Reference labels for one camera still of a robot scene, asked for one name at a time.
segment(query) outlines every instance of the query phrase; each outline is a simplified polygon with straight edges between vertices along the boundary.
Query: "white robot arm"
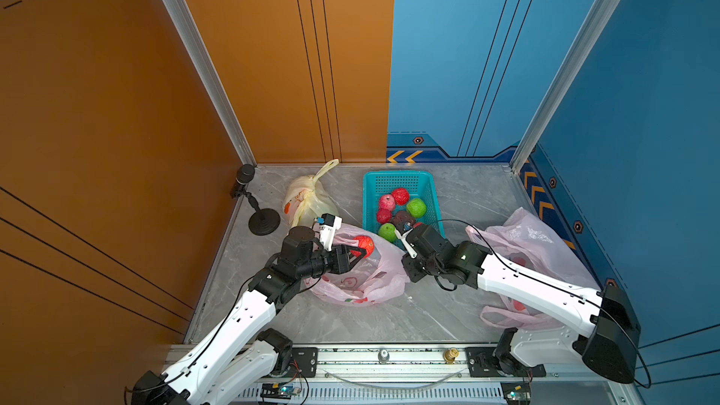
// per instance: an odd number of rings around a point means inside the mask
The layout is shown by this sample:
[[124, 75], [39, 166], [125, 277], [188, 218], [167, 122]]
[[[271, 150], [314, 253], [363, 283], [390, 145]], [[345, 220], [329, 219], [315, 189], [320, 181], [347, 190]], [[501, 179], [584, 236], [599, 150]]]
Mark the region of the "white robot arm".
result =
[[[135, 384], [132, 405], [227, 405], [258, 378], [285, 374], [292, 342], [279, 332], [265, 330], [247, 351], [239, 351], [300, 292], [303, 279], [346, 273], [365, 255], [357, 247], [332, 246], [340, 218], [325, 214], [318, 223], [319, 239], [307, 227], [291, 229], [280, 253], [252, 277], [248, 291], [193, 351], [162, 376], [148, 372]], [[402, 264], [412, 282], [433, 275], [455, 288], [503, 294], [563, 324], [541, 331], [505, 330], [494, 356], [506, 374], [527, 376], [529, 368], [545, 363], [584, 363], [612, 381], [633, 382], [640, 326], [622, 290], [608, 286], [600, 292], [564, 283], [470, 241], [455, 247], [426, 225], [401, 240], [408, 249]]]

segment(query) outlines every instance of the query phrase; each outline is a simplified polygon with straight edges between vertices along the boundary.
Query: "yellow chevron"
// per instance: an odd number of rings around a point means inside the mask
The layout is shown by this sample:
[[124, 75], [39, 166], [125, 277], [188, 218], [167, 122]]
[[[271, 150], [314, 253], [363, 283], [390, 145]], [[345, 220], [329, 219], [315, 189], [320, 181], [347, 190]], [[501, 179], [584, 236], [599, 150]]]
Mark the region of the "yellow chevron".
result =
[[533, 186], [532, 191], [533, 193], [530, 197], [530, 201], [533, 203], [533, 205], [535, 205], [535, 193], [544, 193], [545, 190], [540, 186]]
[[409, 157], [405, 158], [405, 161], [408, 163], [414, 163], [415, 160], [413, 158], [417, 157], [419, 154], [423, 153], [422, 150], [418, 150], [414, 154], [410, 155]]
[[538, 175], [535, 174], [535, 172], [527, 171], [525, 172], [525, 189], [528, 189], [528, 177], [537, 177]]
[[400, 155], [400, 154], [403, 153], [403, 152], [404, 152], [404, 150], [398, 150], [398, 151], [396, 151], [394, 154], [392, 154], [392, 155], [387, 159], [387, 161], [389, 161], [389, 162], [391, 162], [391, 163], [397, 163], [397, 162], [395, 161], [395, 157], [397, 157], [398, 155]]
[[555, 207], [553, 207], [552, 203], [547, 203], [540, 201], [540, 212], [538, 213], [540, 215], [540, 220], [542, 221], [542, 211], [545, 209], [551, 209], [554, 210]]

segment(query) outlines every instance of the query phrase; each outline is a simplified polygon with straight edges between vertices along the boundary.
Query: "floor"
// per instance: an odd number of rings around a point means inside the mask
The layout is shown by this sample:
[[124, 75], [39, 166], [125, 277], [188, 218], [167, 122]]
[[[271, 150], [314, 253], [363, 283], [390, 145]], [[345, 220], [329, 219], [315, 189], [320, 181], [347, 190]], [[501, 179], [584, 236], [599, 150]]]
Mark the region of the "floor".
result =
[[[336, 202], [343, 222], [362, 226], [362, 178], [387, 165], [338, 166], [321, 182]], [[528, 196], [507, 166], [416, 165], [395, 169], [425, 170], [433, 175], [443, 218], [468, 221], [481, 229], [499, 225], [519, 207], [532, 210]], [[317, 167], [259, 167], [248, 190], [261, 207], [278, 212], [288, 184]], [[248, 230], [253, 210], [244, 203], [230, 232], [225, 252], [207, 287], [204, 307], [191, 324], [186, 341], [200, 341], [233, 304], [240, 285], [278, 252], [288, 225], [281, 222], [274, 233], [258, 237]], [[466, 235], [464, 225], [445, 222], [445, 236], [458, 244]], [[311, 293], [296, 296], [272, 322], [272, 327], [297, 344], [323, 342], [497, 342], [502, 330], [484, 324], [480, 310], [501, 306], [493, 292], [458, 288], [446, 292], [432, 277], [408, 283], [405, 294], [386, 303], [354, 308], [319, 300]]]

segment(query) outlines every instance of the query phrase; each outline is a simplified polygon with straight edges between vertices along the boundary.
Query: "plastic bag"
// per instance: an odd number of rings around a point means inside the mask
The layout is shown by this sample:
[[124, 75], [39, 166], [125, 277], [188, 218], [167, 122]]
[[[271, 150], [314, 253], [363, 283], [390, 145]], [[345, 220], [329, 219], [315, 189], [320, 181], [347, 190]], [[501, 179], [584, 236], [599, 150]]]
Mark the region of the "plastic bag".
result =
[[[471, 241], [487, 245], [471, 226], [465, 231]], [[515, 210], [505, 225], [488, 227], [480, 233], [498, 255], [513, 263], [569, 284], [598, 288], [593, 276], [565, 241], [545, 222], [524, 208]], [[480, 312], [482, 321], [491, 327], [537, 330], [553, 329], [563, 325], [547, 314], [527, 308], [515, 299], [504, 295], [500, 298], [507, 310], [486, 306]], [[491, 320], [493, 314], [500, 315], [504, 319]]]
[[358, 246], [353, 239], [359, 235], [372, 238], [375, 244], [370, 256], [361, 259], [357, 265], [345, 274], [324, 274], [319, 280], [305, 279], [305, 287], [325, 302], [339, 305], [368, 306], [385, 302], [405, 292], [405, 284], [410, 278], [402, 267], [404, 252], [398, 246], [380, 236], [352, 225], [343, 224], [335, 233], [333, 244]]
[[312, 222], [323, 213], [337, 216], [338, 207], [325, 192], [319, 178], [338, 163], [340, 163], [338, 159], [329, 161], [320, 168], [317, 174], [303, 175], [290, 183], [283, 202], [283, 212], [291, 227], [298, 225], [312, 227]]

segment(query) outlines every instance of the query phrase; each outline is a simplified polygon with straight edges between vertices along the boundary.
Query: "basket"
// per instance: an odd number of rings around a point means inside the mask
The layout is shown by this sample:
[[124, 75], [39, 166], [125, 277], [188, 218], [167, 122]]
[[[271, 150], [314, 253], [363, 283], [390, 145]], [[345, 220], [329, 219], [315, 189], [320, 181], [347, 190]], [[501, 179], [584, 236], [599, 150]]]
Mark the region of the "basket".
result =
[[[365, 174], [362, 188], [362, 228], [377, 233], [380, 229], [380, 224], [375, 219], [377, 203], [380, 196], [390, 194], [396, 188], [408, 190], [410, 200], [419, 197], [425, 202], [427, 212], [418, 221], [430, 225], [445, 238], [443, 223], [437, 222], [442, 218], [433, 176], [429, 172], [418, 170], [384, 170]], [[398, 205], [393, 214], [404, 209], [404, 205]], [[400, 240], [395, 244], [402, 248]]]

